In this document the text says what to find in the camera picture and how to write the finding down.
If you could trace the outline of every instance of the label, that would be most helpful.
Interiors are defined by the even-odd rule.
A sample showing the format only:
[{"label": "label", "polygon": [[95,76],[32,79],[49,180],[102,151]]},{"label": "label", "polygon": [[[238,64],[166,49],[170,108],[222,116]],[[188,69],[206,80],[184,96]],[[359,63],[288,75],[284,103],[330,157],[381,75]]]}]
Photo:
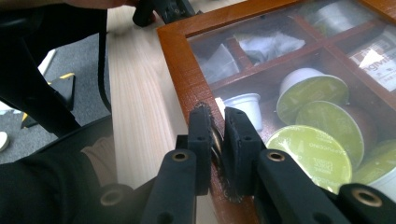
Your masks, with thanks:
[{"label": "label", "polygon": [[349,58],[388,91],[396,90],[396,29],[388,26]]}]

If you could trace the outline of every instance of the chair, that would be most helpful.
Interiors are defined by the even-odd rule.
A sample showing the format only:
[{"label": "chair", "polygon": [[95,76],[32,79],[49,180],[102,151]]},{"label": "chair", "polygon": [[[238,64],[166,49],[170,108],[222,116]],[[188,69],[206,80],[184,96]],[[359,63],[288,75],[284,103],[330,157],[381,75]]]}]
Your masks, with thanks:
[{"label": "chair", "polygon": [[62,96],[43,78],[23,37],[42,22],[39,8],[0,14],[0,100],[58,137],[80,128]]},{"label": "chair", "polygon": [[40,148],[35,154],[46,151],[52,153],[78,152],[86,146],[92,146],[99,138],[108,137],[112,134],[113,119],[111,115],[108,115],[58,138]]}]

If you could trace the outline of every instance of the black cable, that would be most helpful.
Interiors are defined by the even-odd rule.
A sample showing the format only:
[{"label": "black cable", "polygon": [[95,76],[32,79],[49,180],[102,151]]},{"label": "black cable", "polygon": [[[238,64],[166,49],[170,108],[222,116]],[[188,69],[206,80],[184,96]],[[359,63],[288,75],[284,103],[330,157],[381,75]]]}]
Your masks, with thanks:
[{"label": "black cable", "polygon": [[108,101],[105,89],[105,65],[106,65],[106,35],[107,35],[107,10],[104,11],[103,29],[99,32],[98,54],[98,87],[102,102],[111,114],[111,103]]}]

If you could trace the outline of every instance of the table surface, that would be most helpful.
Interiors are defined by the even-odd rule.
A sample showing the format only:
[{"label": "table surface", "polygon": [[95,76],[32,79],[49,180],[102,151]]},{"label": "table surface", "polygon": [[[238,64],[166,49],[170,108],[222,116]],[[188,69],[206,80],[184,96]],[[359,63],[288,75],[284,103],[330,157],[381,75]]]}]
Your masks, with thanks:
[{"label": "table surface", "polygon": [[[192,0],[204,13],[241,0]],[[178,134],[188,132],[163,57],[158,19],[141,28],[133,7],[108,11],[107,48],[119,182],[134,189],[153,178]],[[199,197],[197,222],[216,223],[209,197]]]}]

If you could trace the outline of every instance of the gray floor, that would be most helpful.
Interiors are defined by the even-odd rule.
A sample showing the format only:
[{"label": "gray floor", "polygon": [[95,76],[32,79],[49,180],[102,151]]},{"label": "gray floor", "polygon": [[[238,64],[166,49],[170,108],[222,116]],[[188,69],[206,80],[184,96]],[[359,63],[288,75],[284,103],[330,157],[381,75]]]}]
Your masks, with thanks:
[{"label": "gray floor", "polygon": [[[58,48],[45,74],[47,81],[67,73],[75,74],[75,102],[72,113],[81,125],[110,114],[100,98],[97,86],[98,38],[98,35],[93,35]],[[107,98],[110,99],[107,67],[105,78]],[[9,146],[0,152],[0,163],[28,156],[57,139],[40,125],[21,129],[21,118],[22,113],[7,112],[0,115],[0,132],[6,132],[10,138]]]}]

